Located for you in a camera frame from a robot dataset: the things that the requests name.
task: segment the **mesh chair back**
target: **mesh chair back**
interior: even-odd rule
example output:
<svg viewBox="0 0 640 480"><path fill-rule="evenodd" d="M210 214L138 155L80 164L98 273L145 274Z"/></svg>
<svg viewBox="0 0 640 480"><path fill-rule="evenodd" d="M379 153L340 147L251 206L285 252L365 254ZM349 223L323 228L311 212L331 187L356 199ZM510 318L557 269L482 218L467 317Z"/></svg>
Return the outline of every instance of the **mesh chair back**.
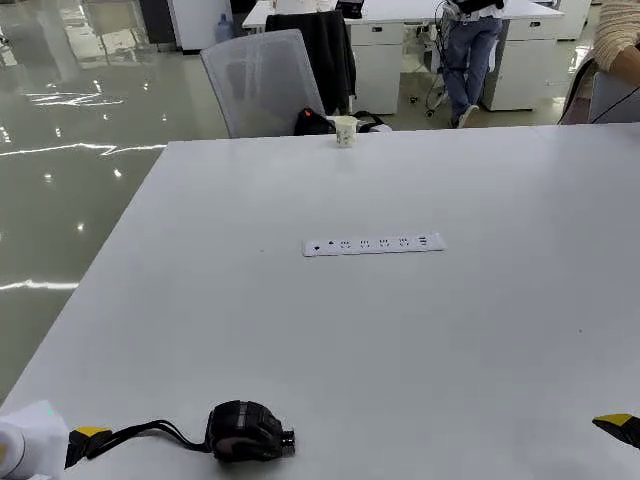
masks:
<svg viewBox="0 0 640 480"><path fill-rule="evenodd" d="M293 135L303 108L325 114L299 30L228 40L200 55L231 138Z"/></svg>

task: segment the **white sneaker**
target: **white sneaker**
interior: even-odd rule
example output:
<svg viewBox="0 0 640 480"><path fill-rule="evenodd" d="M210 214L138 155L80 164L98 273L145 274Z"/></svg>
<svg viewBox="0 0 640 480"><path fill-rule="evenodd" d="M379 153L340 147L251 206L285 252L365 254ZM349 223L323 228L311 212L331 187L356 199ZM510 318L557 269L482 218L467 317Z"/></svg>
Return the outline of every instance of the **white sneaker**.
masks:
<svg viewBox="0 0 640 480"><path fill-rule="evenodd" d="M469 121L469 117L473 112L477 112L478 110L480 109L477 105L469 105L464 113L460 115L460 118L458 119L458 126L456 128L464 128L465 124Z"/></svg>

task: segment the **power strip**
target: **power strip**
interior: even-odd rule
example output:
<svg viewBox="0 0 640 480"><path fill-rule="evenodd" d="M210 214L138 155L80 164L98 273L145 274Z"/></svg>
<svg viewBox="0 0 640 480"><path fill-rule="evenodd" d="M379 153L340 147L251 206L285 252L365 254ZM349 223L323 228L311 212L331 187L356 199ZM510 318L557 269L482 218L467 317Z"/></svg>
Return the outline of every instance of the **power strip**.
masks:
<svg viewBox="0 0 640 480"><path fill-rule="evenodd" d="M362 255L367 253L439 252L447 248L437 232L394 237L309 240L304 242L305 257Z"/></svg>

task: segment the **white cabinet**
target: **white cabinet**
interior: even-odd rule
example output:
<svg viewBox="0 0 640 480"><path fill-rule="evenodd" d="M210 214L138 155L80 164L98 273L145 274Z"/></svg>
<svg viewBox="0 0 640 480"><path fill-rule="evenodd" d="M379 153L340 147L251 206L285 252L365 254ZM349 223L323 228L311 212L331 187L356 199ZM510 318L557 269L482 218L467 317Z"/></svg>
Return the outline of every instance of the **white cabinet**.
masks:
<svg viewBox="0 0 640 480"><path fill-rule="evenodd" d="M351 26L351 47L356 61L354 111L396 113L403 38L403 24Z"/></svg>
<svg viewBox="0 0 640 480"><path fill-rule="evenodd" d="M543 98L559 18L511 20L487 75L482 103L489 110L531 110Z"/></svg>
<svg viewBox="0 0 640 480"><path fill-rule="evenodd" d="M590 6L591 0L560 0L558 10L564 13L558 32L560 40L575 40L580 37Z"/></svg>

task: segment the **office chair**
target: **office chair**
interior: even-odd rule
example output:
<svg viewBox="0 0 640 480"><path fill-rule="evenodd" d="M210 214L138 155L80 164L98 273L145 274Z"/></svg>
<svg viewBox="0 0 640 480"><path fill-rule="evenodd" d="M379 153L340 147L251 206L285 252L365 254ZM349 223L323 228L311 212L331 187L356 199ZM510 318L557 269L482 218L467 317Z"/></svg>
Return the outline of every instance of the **office chair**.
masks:
<svg viewBox="0 0 640 480"><path fill-rule="evenodd" d="M593 81L589 123L640 122L640 89L607 72Z"/></svg>
<svg viewBox="0 0 640 480"><path fill-rule="evenodd" d="M230 138L293 135L303 108L325 114L298 30L228 40L200 55Z"/></svg>

